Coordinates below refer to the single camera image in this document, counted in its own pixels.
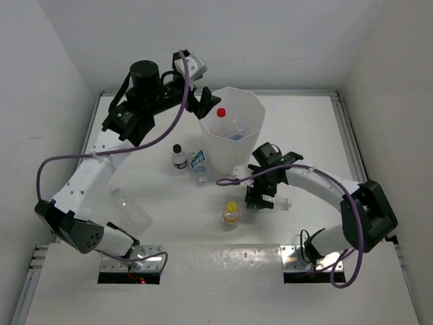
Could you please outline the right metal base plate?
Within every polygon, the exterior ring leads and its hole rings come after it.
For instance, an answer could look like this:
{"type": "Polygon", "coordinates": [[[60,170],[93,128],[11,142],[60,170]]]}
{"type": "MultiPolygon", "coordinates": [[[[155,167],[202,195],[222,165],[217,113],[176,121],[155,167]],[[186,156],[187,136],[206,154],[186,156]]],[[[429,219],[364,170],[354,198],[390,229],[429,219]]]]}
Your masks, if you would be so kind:
{"type": "Polygon", "coordinates": [[[339,252],[334,252],[319,259],[316,264],[312,264],[301,257],[300,251],[299,244],[280,246],[281,262],[285,273],[330,272],[340,257],[339,252]]]}

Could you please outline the red cap plastic bottle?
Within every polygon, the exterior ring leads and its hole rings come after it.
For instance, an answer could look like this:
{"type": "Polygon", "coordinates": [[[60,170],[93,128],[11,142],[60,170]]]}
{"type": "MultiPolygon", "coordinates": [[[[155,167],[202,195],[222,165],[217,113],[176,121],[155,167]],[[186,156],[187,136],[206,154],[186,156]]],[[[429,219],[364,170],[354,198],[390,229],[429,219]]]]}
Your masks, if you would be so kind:
{"type": "Polygon", "coordinates": [[[212,135],[226,137],[229,133],[227,111],[224,108],[217,108],[216,117],[212,122],[210,131],[212,135]]]}

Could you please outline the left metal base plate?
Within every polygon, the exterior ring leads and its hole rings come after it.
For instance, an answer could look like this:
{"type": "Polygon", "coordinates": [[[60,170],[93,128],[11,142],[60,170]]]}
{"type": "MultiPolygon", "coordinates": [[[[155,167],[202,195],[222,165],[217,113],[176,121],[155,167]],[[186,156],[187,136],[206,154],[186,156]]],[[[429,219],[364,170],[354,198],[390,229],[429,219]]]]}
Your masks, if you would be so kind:
{"type": "Polygon", "coordinates": [[[162,245],[140,245],[133,247],[126,259],[140,259],[136,262],[117,261],[107,256],[102,256],[100,271],[101,272],[159,272],[164,263],[163,254],[158,255],[163,251],[162,245]]]}

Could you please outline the blue label plastic bottle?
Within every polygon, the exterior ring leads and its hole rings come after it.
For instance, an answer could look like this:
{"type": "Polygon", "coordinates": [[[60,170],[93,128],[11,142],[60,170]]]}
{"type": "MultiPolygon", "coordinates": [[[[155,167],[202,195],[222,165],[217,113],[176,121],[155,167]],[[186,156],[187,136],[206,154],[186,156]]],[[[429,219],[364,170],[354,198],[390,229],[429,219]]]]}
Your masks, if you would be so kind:
{"type": "Polygon", "coordinates": [[[227,134],[227,138],[233,141],[238,141],[245,138],[245,136],[246,136],[246,132],[243,124],[238,119],[234,119],[231,122],[229,133],[227,134]]]}

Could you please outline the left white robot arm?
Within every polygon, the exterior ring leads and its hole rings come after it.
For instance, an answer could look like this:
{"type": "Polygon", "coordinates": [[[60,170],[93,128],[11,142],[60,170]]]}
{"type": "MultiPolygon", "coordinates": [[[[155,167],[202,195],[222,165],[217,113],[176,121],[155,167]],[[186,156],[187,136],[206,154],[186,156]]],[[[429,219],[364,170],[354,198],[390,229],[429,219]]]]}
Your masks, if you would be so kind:
{"type": "Polygon", "coordinates": [[[116,225],[100,225],[92,220],[97,195],[130,153],[157,144],[173,130],[170,126],[144,144],[157,114],[177,106],[177,120],[185,111],[203,119],[220,102],[207,87],[200,98],[194,95],[194,83],[206,70],[203,61],[187,51],[175,53],[172,69],[165,73],[149,60],[131,65],[110,103],[92,151],[78,156],[80,165],[53,198],[38,199],[35,213],[52,234],[82,254],[98,251],[129,258],[139,241],[116,225]]]}

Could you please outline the metal base plate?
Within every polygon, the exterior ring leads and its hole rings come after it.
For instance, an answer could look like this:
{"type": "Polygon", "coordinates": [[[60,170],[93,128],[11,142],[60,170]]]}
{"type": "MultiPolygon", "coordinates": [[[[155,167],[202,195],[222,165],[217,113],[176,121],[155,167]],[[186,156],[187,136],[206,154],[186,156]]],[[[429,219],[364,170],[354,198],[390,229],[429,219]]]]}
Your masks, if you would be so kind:
{"type": "Polygon", "coordinates": [[[299,244],[280,246],[281,262],[285,273],[330,272],[340,257],[339,252],[334,252],[319,259],[316,264],[312,264],[301,257],[300,251],[299,244]]]}
{"type": "Polygon", "coordinates": [[[126,259],[140,259],[136,262],[117,261],[107,256],[102,256],[100,271],[101,272],[159,272],[164,263],[163,254],[158,255],[163,251],[162,245],[140,245],[133,247],[126,259]]]}

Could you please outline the light blue label bottle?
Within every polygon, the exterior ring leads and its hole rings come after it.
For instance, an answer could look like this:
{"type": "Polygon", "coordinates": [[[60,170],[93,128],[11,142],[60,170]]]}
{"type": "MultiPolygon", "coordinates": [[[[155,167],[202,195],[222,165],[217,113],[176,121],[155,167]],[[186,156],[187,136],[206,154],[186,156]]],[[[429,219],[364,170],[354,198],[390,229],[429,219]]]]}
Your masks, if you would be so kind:
{"type": "Polygon", "coordinates": [[[198,186],[205,186],[207,184],[209,166],[203,150],[189,154],[189,169],[198,186]]]}

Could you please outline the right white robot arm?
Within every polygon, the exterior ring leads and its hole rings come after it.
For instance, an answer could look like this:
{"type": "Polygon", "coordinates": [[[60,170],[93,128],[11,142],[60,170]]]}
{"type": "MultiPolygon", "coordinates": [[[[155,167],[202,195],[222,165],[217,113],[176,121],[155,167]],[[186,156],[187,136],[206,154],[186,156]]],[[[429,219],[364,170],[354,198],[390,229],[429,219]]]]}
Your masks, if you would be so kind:
{"type": "Polygon", "coordinates": [[[368,253],[398,225],[381,185],[374,180],[359,183],[325,173],[303,156],[282,154],[269,142],[252,155],[257,163],[248,165],[253,177],[246,188],[248,209],[279,210],[282,201],[277,197],[277,187],[284,183],[306,190],[340,212],[339,225],[318,230],[304,242],[301,256],[306,263],[316,263],[335,251],[368,253]]]}

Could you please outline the clear unlabelled plastic bottle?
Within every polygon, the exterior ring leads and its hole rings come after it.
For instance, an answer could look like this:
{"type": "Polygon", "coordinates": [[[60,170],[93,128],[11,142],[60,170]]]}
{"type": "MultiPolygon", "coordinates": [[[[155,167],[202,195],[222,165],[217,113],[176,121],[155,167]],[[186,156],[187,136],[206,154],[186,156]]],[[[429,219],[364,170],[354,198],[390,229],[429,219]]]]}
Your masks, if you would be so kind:
{"type": "Polygon", "coordinates": [[[120,188],[110,192],[110,202],[128,233],[138,236],[153,225],[152,217],[142,205],[120,188]]]}

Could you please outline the yellow cap small bottle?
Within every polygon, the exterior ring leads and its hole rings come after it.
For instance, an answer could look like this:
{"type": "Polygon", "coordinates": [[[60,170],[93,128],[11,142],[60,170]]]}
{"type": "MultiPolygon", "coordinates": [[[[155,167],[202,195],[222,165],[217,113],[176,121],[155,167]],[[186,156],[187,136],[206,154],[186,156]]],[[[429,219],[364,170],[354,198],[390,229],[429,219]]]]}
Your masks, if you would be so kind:
{"type": "Polygon", "coordinates": [[[223,214],[223,228],[226,230],[234,230],[239,223],[240,211],[236,202],[228,202],[223,214]]]}

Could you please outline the white octagonal plastic bin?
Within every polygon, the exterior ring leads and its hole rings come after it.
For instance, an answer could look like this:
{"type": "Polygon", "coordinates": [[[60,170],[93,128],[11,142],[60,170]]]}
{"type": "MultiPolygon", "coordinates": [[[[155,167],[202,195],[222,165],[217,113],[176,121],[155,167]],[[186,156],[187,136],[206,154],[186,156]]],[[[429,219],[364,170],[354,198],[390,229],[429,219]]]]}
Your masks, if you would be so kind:
{"type": "Polygon", "coordinates": [[[221,101],[199,121],[204,151],[211,167],[223,175],[248,163],[266,109],[251,92],[225,87],[214,93],[221,101]]]}

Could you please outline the black cap small bottle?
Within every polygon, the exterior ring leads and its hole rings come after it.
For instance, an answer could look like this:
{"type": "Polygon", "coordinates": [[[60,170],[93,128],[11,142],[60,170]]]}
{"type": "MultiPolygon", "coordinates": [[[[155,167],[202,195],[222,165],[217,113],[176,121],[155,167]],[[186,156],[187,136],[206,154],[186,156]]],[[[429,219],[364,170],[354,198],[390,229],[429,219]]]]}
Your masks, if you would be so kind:
{"type": "Polygon", "coordinates": [[[173,146],[171,161],[176,171],[184,172],[187,170],[188,157],[186,153],[184,153],[180,144],[175,144],[173,146]]]}

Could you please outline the green label plastic bottle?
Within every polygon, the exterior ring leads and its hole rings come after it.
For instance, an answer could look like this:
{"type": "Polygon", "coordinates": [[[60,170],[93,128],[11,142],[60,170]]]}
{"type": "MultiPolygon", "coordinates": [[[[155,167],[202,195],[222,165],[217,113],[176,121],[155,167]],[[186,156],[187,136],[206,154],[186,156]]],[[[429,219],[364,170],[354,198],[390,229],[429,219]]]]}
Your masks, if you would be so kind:
{"type": "Polygon", "coordinates": [[[271,214],[271,213],[276,213],[278,211],[288,211],[292,207],[292,201],[289,198],[284,198],[282,196],[276,195],[274,196],[274,201],[275,204],[273,209],[264,209],[262,205],[262,197],[261,197],[260,210],[249,210],[249,209],[247,210],[252,211],[253,213],[271,214]]]}

